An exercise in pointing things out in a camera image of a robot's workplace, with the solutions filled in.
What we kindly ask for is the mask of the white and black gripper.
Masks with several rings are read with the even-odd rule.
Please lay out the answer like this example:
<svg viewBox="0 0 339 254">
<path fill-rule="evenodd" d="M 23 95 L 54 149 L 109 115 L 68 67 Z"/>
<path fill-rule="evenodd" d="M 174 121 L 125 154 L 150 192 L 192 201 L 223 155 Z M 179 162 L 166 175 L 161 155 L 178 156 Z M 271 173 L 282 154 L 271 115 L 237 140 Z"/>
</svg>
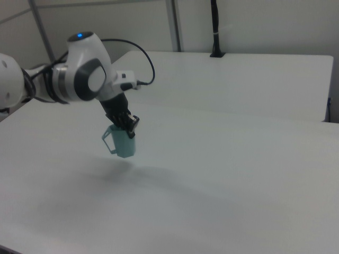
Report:
<svg viewBox="0 0 339 254">
<path fill-rule="evenodd" d="M 116 71 L 110 69 L 108 78 L 99 90 L 99 102 L 104 108 L 106 116 L 114 125 L 126 130 L 129 138 L 135 137 L 135 129 L 140 121 L 128 109 L 128 100 L 125 92 L 139 88 L 135 74 L 131 70 Z"/>
</svg>

